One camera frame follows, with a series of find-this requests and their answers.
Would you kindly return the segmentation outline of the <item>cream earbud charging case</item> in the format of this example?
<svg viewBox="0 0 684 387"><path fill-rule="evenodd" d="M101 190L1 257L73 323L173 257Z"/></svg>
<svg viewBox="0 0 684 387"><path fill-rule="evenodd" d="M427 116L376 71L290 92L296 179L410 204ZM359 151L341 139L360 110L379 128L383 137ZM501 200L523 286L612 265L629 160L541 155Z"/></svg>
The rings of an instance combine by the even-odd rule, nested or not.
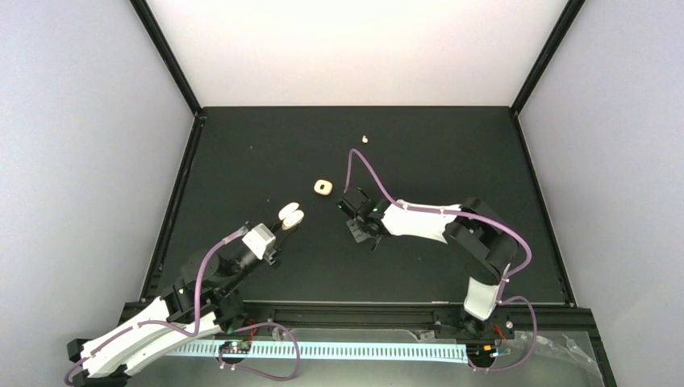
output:
<svg viewBox="0 0 684 387"><path fill-rule="evenodd" d="M281 208L278 212L278 218L281 223L281 229L288 231L296 227L304 218L305 214L300 209L297 202L291 202Z"/></svg>

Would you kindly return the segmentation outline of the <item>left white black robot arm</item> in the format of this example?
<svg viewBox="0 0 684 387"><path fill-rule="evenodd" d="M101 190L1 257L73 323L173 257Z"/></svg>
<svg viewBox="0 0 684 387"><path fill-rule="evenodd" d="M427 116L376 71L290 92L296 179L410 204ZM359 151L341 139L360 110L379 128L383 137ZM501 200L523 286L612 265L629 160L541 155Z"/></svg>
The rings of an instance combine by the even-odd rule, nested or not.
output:
<svg viewBox="0 0 684 387"><path fill-rule="evenodd" d="M170 287L96 339L68 344L67 386L125 386L151 363L197 339L241 329L247 319L238 291L263 264L274 266L298 224L245 224L190 259Z"/></svg>

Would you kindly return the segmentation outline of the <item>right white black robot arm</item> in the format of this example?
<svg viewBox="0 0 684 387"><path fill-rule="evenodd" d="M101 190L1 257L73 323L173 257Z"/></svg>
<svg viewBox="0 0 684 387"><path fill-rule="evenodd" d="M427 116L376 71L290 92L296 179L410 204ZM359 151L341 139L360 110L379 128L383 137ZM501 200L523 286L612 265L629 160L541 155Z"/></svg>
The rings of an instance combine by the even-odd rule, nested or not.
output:
<svg viewBox="0 0 684 387"><path fill-rule="evenodd" d="M478 338L491 328L504 277L523 244L484 202L471 198L463 204L431 206L375 200L352 189L342 195L338 207L348 216L347 226L358 243L371 239L378 245L384 237L411 236L448 245L469 276L461 330Z"/></svg>

